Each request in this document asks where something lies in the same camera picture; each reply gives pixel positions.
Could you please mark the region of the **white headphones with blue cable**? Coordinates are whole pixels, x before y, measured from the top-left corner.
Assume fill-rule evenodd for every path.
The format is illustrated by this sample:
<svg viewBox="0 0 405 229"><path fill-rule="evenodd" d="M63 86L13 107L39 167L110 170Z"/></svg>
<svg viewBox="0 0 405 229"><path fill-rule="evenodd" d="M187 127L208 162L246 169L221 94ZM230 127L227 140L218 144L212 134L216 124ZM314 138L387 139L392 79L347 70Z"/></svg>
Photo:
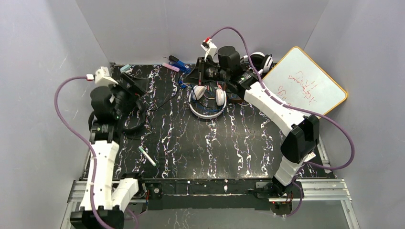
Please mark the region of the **white headphones with blue cable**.
<svg viewBox="0 0 405 229"><path fill-rule="evenodd" d="M188 105L191 112L200 119L211 120L218 118L227 106L227 94L221 89L215 89L215 96L208 97L206 86L191 87Z"/></svg>

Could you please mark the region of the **black headphones with cable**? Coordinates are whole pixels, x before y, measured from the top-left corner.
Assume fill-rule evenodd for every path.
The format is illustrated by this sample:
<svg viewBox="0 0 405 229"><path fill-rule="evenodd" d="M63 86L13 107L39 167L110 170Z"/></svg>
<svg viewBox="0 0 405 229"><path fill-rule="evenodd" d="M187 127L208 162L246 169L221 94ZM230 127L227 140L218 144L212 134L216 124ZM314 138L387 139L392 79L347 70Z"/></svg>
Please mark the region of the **black headphones with cable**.
<svg viewBox="0 0 405 229"><path fill-rule="evenodd" d="M140 97L145 94L138 87L124 88L115 86L98 86L90 93L93 111L88 120L90 143L106 140L108 143L118 141L122 134L135 135L146 124L147 109ZM130 113L138 115L135 126L125 126L125 116Z"/></svg>

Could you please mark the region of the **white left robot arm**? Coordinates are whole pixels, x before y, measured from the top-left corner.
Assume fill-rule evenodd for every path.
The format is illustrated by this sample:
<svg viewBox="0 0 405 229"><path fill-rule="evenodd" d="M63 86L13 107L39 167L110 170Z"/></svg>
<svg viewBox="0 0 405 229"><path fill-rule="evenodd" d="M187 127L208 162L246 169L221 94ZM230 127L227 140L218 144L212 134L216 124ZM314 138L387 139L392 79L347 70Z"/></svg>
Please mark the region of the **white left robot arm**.
<svg viewBox="0 0 405 229"><path fill-rule="evenodd" d="M130 88L121 86L108 73L98 70L87 74L86 80L96 83L90 93L93 119L88 140L91 153L89 177L78 211L71 213L70 222L76 229L121 229L124 211L133 198L143 198L147 191L139 173L124 174L113 186L113 169L124 133L120 119L125 106L137 102L145 94L138 84L123 74Z"/></svg>

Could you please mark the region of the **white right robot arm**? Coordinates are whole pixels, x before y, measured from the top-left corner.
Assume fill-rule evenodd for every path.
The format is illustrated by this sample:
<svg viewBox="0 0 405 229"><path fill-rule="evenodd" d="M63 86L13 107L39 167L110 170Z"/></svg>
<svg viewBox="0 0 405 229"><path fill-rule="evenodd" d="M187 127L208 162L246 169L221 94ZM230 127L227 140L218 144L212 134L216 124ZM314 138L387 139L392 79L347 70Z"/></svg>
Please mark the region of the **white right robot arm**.
<svg viewBox="0 0 405 229"><path fill-rule="evenodd" d="M255 71L254 64L243 63L233 46L224 46L218 51L209 48L204 57L197 58L196 66L191 71L197 85L189 100L194 102L201 98L204 83L224 82L229 92L259 109L275 123L285 140L280 149L283 157L272 183L274 187L285 188L293 183L317 146L320 122L315 115L305 115L276 98L263 84L261 73Z"/></svg>

